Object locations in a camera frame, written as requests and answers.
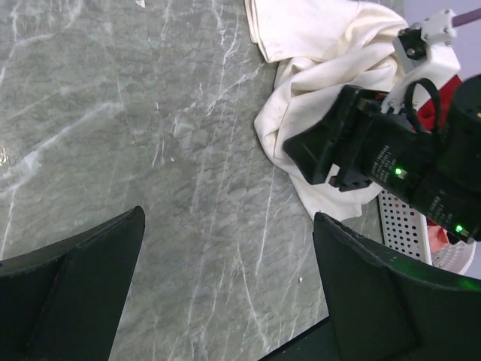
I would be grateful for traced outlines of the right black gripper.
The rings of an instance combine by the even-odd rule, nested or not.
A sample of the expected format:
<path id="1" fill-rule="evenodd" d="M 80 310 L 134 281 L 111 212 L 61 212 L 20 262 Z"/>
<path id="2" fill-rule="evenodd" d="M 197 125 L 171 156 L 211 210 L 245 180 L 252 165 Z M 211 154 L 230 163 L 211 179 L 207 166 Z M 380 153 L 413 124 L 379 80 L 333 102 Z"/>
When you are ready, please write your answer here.
<path id="1" fill-rule="evenodd" d="M 362 190 L 372 180 L 361 171 L 362 148 L 379 123 L 413 127 L 404 114 L 380 112 L 386 92 L 346 85 L 326 115 L 283 143 L 283 151 L 310 185 L 328 184 L 341 192 Z"/>

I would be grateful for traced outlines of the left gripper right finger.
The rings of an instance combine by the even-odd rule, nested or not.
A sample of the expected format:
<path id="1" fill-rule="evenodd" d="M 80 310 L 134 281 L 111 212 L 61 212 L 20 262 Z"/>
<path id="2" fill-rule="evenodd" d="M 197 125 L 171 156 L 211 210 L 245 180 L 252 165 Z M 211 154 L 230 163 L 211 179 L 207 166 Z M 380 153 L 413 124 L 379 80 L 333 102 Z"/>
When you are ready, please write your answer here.
<path id="1" fill-rule="evenodd" d="M 327 214 L 313 243 L 341 360 L 478 360 L 480 282 L 415 260 Z"/>

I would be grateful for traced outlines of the white t shirt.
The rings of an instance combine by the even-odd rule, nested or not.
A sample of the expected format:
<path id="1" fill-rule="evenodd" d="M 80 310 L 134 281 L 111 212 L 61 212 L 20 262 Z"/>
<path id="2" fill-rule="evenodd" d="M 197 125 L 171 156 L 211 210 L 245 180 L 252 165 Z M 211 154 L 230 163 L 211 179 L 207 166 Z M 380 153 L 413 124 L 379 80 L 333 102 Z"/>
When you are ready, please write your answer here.
<path id="1" fill-rule="evenodd" d="M 392 42 L 406 20 L 360 1 L 248 1 L 245 8 L 251 40 L 278 65 L 274 91 L 254 122 L 267 158 L 289 175 L 309 215 L 360 216 L 377 185 L 345 193 L 311 185 L 283 142 L 320 121 L 347 84 L 391 90 L 403 74 Z"/>

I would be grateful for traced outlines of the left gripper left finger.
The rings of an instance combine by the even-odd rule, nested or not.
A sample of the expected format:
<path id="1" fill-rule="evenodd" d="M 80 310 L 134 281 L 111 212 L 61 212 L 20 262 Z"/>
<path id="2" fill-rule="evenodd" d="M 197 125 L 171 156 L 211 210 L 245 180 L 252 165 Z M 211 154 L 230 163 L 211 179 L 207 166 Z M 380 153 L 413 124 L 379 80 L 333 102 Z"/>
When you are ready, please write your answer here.
<path id="1" fill-rule="evenodd" d="M 145 230 L 137 206 L 1 261 L 3 360 L 107 360 Z"/>

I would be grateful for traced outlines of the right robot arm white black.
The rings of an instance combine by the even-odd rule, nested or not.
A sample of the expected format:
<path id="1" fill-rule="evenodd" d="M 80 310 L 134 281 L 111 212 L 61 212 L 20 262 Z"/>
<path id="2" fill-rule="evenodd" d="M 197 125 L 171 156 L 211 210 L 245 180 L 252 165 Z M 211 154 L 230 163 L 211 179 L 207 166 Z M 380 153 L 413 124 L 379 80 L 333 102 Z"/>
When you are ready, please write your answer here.
<path id="1" fill-rule="evenodd" d="M 445 117 L 432 130 L 413 107 L 421 86 L 436 109 L 435 85 L 423 78 L 404 93 L 401 112 L 383 113 L 385 92 L 346 85 L 327 114 L 283 144 L 311 185 L 329 184 L 341 192 L 377 184 L 455 240 L 480 239 L 480 78 L 459 85 Z"/>

